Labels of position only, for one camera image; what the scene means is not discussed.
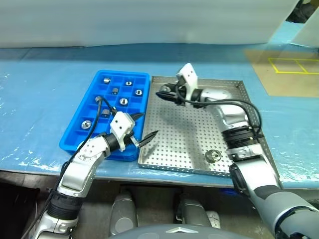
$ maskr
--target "blue table surface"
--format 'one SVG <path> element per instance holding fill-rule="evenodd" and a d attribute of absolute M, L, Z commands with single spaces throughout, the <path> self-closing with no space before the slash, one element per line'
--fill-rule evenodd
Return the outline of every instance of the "blue table surface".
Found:
<path fill-rule="evenodd" d="M 319 98 L 268 96 L 244 50 L 315 52 L 278 41 L 258 45 L 132 44 L 0 49 L 0 169 L 58 174 L 69 155 L 59 141 L 98 70 L 174 76 L 191 62 L 202 78 L 242 80 L 261 111 L 263 132 L 286 188 L 319 187 Z M 114 180 L 230 187 L 230 178 L 149 170 L 104 160 Z"/>

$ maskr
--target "floor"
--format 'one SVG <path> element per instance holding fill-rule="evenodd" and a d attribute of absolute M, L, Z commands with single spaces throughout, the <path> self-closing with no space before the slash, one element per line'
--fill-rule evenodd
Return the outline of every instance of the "floor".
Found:
<path fill-rule="evenodd" d="M 41 189 L 38 200 L 39 209 L 44 202 L 47 188 L 52 187 L 55 180 L 54 176 L 0 172 L 0 181 L 25 187 L 37 185 Z M 75 239 L 105 239 L 108 237 L 112 203 L 121 190 L 131 191 L 136 203 L 139 226 L 173 223 L 176 196 L 184 193 L 198 199 L 207 211 L 217 211 L 222 229 L 252 238 L 273 239 L 250 201 L 241 196 L 231 195 L 229 190 L 132 184 L 106 180 L 94 181 L 82 207 L 78 227 L 73 233 Z M 319 203 L 319 191 L 299 190 L 297 193 L 308 201 Z"/>

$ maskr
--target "blue plastic tray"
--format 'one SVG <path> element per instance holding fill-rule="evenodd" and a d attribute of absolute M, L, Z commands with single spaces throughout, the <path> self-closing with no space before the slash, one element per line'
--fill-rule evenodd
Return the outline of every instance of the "blue plastic tray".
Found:
<path fill-rule="evenodd" d="M 110 78 L 110 83 L 106 84 L 103 82 L 104 78 Z M 126 86 L 125 82 L 131 81 L 133 84 L 131 86 Z M 118 88 L 119 92 L 117 95 L 112 94 L 112 89 Z M 140 89 L 143 91 L 141 96 L 135 95 L 135 90 Z M 148 102 L 150 89 L 150 76 L 147 73 L 140 72 L 124 72 L 124 71 L 108 71 L 101 70 L 98 71 L 86 91 L 78 109 L 76 110 L 68 128 L 64 132 L 63 137 L 60 140 L 60 148 L 72 154 L 75 152 L 77 146 L 82 142 L 88 135 L 88 130 L 83 130 L 81 128 L 81 123 L 85 120 L 90 120 L 93 122 L 96 112 L 97 103 L 95 102 L 95 97 L 103 96 L 106 98 L 112 106 L 115 106 L 118 111 L 132 113 L 145 113 L 146 106 Z M 119 102 L 120 98 L 128 99 L 129 103 L 127 106 L 122 106 Z M 102 109 L 108 109 L 107 105 L 103 102 Z M 107 118 L 100 115 L 95 131 L 92 137 L 95 137 L 101 132 L 110 133 L 110 123 L 113 116 Z M 134 136 L 136 139 L 140 140 L 142 137 L 143 125 L 145 116 L 139 118 L 136 121 L 134 127 Z M 108 159 L 112 160 L 123 160 L 123 161 L 133 161 L 138 158 L 139 150 L 133 145 L 126 147 L 124 152 L 115 151 L 112 153 Z"/>

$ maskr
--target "white wall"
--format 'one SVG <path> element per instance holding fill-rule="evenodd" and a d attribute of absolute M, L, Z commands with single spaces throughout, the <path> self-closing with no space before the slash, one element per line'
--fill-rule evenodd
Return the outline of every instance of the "white wall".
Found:
<path fill-rule="evenodd" d="M 0 47 L 267 42 L 298 0 L 2 0 Z"/>

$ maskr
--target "tray hole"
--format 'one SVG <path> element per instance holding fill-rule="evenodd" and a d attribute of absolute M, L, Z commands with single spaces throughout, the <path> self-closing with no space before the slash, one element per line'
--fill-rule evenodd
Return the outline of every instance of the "tray hole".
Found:
<path fill-rule="evenodd" d="M 135 113 L 141 113 L 141 110 L 140 109 L 137 109 L 137 108 L 128 108 L 128 111 L 127 111 L 129 114 L 135 114 Z"/>
<path fill-rule="evenodd" d="M 116 110 L 117 111 L 126 112 L 128 110 L 128 108 L 127 107 L 118 107 L 118 106 L 116 106 Z"/>
<path fill-rule="evenodd" d="M 131 97 L 132 102 L 134 103 L 141 103 L 142 102 L 142 98 L 141 97 Z"/>
<path fill-rule="evenodd" d="M 120 88 L 120 94 L 122 93 L 131 93 L 132 87 L 131 86 L 121 86 Z"/>
<path fill-rule="evenodd" d="M 109 131 L 110 131 L 109 119 L 108 118 L 99 118 L 94 132 L 95 133 L 102 133 L 102 132 L 109 132 Z"/>
<path fill-rule="evenodd" d="M 135 84 L 138 84 L 138 85 L 144 85 L 145 81 L 146 81 L 146 79 L 142 78 L 142 77 L 136 77 L 135 78 Z"/>
<path fill-rule="evenodd" d="M 122 76 L 112 76 L 110 84 L 119 84 L 122 83 L 123 77 Z"/>
<path fill-rule="evenodd" d="M 107 94 L 104 96 L 104 98 L 112 105 L 114 104 L 115 100 L 116 100 L 117 95 L 110 95 Z"/>
<path fill-rule="evenodd" d="M 98 84 L 98 90 L 103 92 L 108 89 L 108 84 Z"/>

